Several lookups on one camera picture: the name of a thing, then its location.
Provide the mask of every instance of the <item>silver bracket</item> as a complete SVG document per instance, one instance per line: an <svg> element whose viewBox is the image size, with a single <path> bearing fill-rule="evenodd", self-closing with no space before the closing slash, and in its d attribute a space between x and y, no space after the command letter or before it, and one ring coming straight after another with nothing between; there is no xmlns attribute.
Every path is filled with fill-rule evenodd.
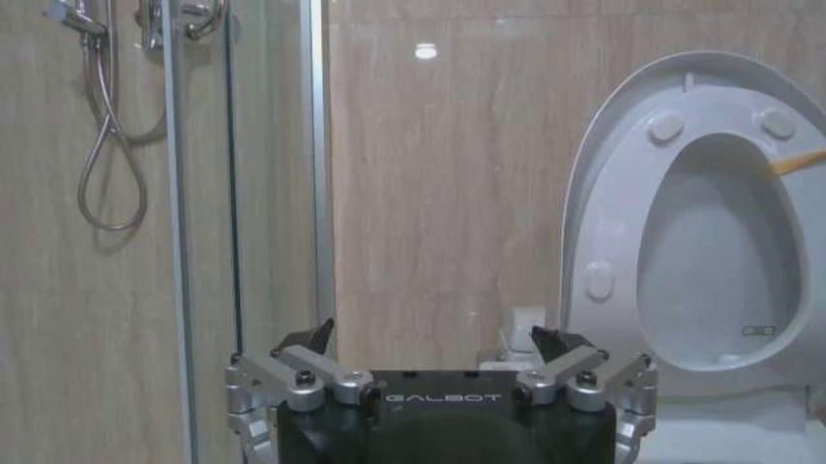
<svg viewBox="0 0 826 464"><path fill-rule="evenodd" d="M605 361L604 354L590 346L578 346L536 370L516 374L516 389L529 406L550 404L556 390L578 371L592 369Z"/></svg>
<svg viewBox="0 0 826 464"><path fill-rule="evenodd" d="M338 403L357 405L361 402L361 392L373 382L369 372L342 369L333 361L300 345L293 345L281 351L278 361L296 370L313 372L333 391Z"/></svg>
<svg viewBox="0 0 826 464"><path fill-rule="evenodd" d="M597 412L610 400L616 408L615 464L636 461L643 437L656 426L656 366L647 355L631 362L608 361L580 371L565 384L569 406Z"/></svg>
<svg viewBox="0 0 826 464"><path fill-rule="evenodd" d="M292 411L306 413L324 405L325 388L348 405L362 404L370 388L369 372L344 370L333 361L302 346L281 350L277 359L244 355L225 369L226 422L238 435L241 448L252 464L276 464L272 439L273 415L286 401Z"/></svg>
<svg viewBox="0 0 826 464"><path fill-rule="evenodd" d="M214 0L213 4L182 4L179 13L190 18L183 25L185 37L198 41L218 27L226 12L226 0ZM137 0L134 21L139 28L139 46L145 53L163 50L162 8L161 0Z"/></svg>

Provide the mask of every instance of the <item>glass panel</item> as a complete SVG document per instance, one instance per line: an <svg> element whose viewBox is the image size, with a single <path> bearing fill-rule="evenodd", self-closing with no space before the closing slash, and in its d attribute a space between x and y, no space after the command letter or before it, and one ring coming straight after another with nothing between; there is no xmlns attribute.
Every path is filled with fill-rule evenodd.
<svg viewBox="0 0 826 464"><path fill-rule="evenodd" d="M313 139L324 132L313 114L324 106L312 98L310 3L230 2L222 28L190 41L191 15L169 2L181 363L198 463L240 460L225 426L230 353L268 351L317 323Z"/></svg>
<svg viewBox="0 0 826 464"><path fill-rule="evenodd" d="M232 114L244 349L316 324L308 2L234 2Z"/></svg>
<svg viewBox="0 0 826 464"><path fill-rule="evenodd" d="M225 79L225 30L182 35L182 1L167 2L166 65L178 321L186 369L190 462L240 462L225 426L224 369L237 351Z"/></svg>

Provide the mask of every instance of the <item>beige wall tile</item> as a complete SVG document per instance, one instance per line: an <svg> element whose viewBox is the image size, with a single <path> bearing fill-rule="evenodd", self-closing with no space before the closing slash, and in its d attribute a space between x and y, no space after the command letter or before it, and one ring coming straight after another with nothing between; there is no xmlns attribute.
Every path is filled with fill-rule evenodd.
<svg viewBox="0 0 826 464"><path fill-rule="evenodd" d="M2 462L182 462L170 296L2 296Z"/></svg>
<svg viewBox="0 0 826 464"><path fill-rule="evenodd" d="M380 298L384 311L406 311L409 295L492 295L478 315L488 325L509 305L554 306L564 183L598 102L598 24L584 17L333 29L338 301ZM421 42L438 49L432 60L413 57ZM338 318L345 311L338 303ZM382 314L370 324L401 331L404 317L414 316ZM341 321L342 357L345 331ZM450 356L414 354L404 343L394 363L409 356L433 366ZM345 359L389 362L380 349Z"/></svg>
<svg viewBox="0 0 826 464"><path fill-rule="evenodd" d="M749 8L751 1L752 0L601 0L601 13L605 15L636 15L675 12L744 12Z"/></svg>
<svg viewBox="0 0 826 464"><path fill-rule="evenodd" d="M602 79L605 95L649 61L688 50L747 52L747 13L605 16Z"/></svg>
<svg viewBox="0 0 826 464"><path fill-rule="evenodd" d="M692 49L744 53L823 100L826 18L795 10L812 4L779 12L743 1L616 3L602 2L602 16L332 27L334 277L348 363L464 365L492 340L502 308L553 312L569 163L598 104L647 62ZM474 6L478 15L518 15L530 2ZM438 50L429 61L413 58L421 43ZM484 299L477 319L430 295ZM441 324L465 344L441 335ZM489 330L474 335L473 327Z"/></svg>
<svg viewBox="0 0 826 464"><path fill-rule="evenodd" d="M337 349L353 369L472 369L494 343L493 293L352 295L337 299Z"/></svg>
<svg viewBox="0 0 826 464"><path fill-rule="evenodd" d="M27 1L0 6L0 138L6 162L0 169L0 213L6 218L0 221L0 415L13 418L0 420L0 460L182 462L166 144L135 150L149 195L139 229L134 234L94 232L74 200L95 135L82 96L81 52L75 34L39 15L43 6ZM134 47L134 2L118 0L115 8L119 115L127 131L138 132L162 113L162 68ZM202 49L194 51L202 57ZM189 184L189 205L205 196L222 198L216 192L225 191L225 177L218 185L210 164L210 157L224 154L222 142L214 140L216 126L225 127L218 120L224 109L214 106L221 93L210 83L222 74L220 67L204 69L191 71L186 81L195 93L185 99L187 114L194 115L187 120L189 146L200 155L200 162L189 166L198 168L200 181ZM110 149L89 198L93 210L109 219L123 218L135 204L122 155ZM201 232L224 220L216 206L210 204L210 217L191 211L191 225ZM209 246L198 240L191 245L193 281L214 283L226 269L216 271L204 260L217 260L228 247L217 239ZM198 334L214 337L210 353L224 349L220 338L230 331L214 322L230 310L220 299L225 293L220 298L218 293L208 302L224 312L210 312L213 308L194 300L198 317L213 317L193 321L195 330L202 329ZM220 379L221 369L222 365L220 376L206 376L204 382ZM222 391L209 401L222 416L221 401ZM225 432L222 420L217 426ZM206 435L214 443L216 434Z"/></svg>
<svg viewBox="0 0 826 464"><path fill-rule="evenodd" d="M444 0L338 0L345 1L349 20L422 19L449 17L454 2Z"/></svg>
<svg viewBox="0 0 826 464"><path fill-rule="evenodd" d="M598 11L598 0L452 0L457 17L537 17L585 15Z"/></svg>

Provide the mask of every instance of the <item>toilet seat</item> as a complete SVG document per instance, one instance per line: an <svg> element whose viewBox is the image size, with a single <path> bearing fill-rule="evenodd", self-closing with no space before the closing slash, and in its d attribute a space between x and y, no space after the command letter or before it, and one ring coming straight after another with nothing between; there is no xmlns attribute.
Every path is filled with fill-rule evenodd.
<svg viewBox="0 0 826 464"><path fill-rule="evenodd" d="M826 381L826 163L768 169L824 134L793 84L719 52L644 67L590 123L558 324L612 354L653 353L665 395Z"/></svg>

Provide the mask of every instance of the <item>toilet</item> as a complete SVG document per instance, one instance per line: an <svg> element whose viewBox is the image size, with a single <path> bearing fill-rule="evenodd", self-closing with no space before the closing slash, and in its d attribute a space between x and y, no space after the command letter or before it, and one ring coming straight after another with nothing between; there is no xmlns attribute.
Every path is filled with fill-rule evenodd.
<svg viewBox="0 0 826 464"><path fill-rule="evenodd" d="M696 51L644 66L585 132L564 213L557 327L652 354L641 463L821 463L826 113L765 65Z"/></svg>

